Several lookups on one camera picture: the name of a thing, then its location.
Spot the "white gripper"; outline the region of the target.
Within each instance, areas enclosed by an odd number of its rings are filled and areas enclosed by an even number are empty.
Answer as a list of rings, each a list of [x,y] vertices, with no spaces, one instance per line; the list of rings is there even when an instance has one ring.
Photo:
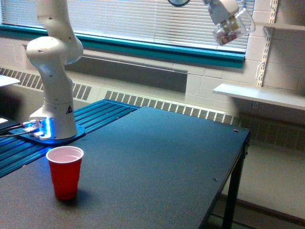
[[[215,25],[220,24],[224,31],[237,30],[239,28],[236,22],[236,17],[233,17],[238,11],[239,7],[235,0],[203,0],[205,6]]]

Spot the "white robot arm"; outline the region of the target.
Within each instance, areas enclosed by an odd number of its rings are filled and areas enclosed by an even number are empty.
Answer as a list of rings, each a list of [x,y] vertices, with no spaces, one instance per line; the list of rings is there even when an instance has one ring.
[[[32,126],[24,131],[30,139],[43,144],[62,144],[85,134],[76,125],[73,108],[73,83],[65,65],[77,62],[83,45],[71,27],[65,0],[38,0],[37,17],[48,35],[27,45],[29,61],[40,73],[43,83],[43,106],[30,115]]]

